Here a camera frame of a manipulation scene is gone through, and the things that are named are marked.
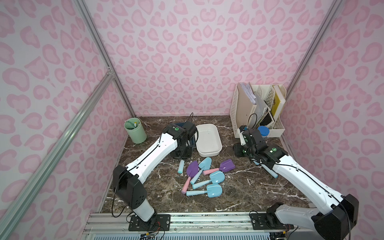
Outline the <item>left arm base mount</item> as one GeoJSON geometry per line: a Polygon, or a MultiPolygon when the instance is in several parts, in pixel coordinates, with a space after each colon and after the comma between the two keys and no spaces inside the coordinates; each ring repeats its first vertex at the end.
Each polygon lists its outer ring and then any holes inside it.
{"type": "Polygon", "coordinates": [[[132,232],[143,232],[149,231],[154,232],[157,230],[169,231],[171,223],[171,215],[169,214],[155,214],[147,221],[143,221],[139,216],[132,215],[130,220],[126,217],[127,223],[129,224],[129,231],[132,232]]]}

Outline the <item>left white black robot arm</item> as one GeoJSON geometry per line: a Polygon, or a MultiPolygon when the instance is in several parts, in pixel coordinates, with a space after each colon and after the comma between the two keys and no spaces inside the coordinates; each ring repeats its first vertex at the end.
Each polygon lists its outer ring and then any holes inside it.
{"type": "Polygon", "coordinates": [[[136,160],[113,171],[114,197],[119,197],[144,223],[154,225],[156,211],[147,200],[144,183],[154,168],[168,155],[185,160],[192,156],[198,129],[191,121],[170,123],[160,137],[136,160]]]}

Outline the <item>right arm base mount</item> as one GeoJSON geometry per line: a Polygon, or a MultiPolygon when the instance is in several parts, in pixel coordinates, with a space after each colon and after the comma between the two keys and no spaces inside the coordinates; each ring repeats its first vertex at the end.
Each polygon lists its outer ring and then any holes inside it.
{"type": "Polygon", "coordinates": [[[273,214],[250,211],[249,217],[253,230],[294,230],[294,225],[282,224],[273,214]]]}

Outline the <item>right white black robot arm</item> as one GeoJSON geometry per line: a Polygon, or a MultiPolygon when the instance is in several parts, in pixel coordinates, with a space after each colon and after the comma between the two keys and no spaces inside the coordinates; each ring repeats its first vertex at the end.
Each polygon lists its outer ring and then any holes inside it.
{"type": "Polygon", "coordinates": [[[258,129],[241,126],[237,156],[247,157],[272,177],[284,177],[313,204],[314,208],[297,208],[275,203],[267,209],[269,224],[281,223],[316,231],[325,240],[351,237],[357,225],[359,201],[353,195],[342,195],[305,170],[284,149],[268,145],[258,129]]]}

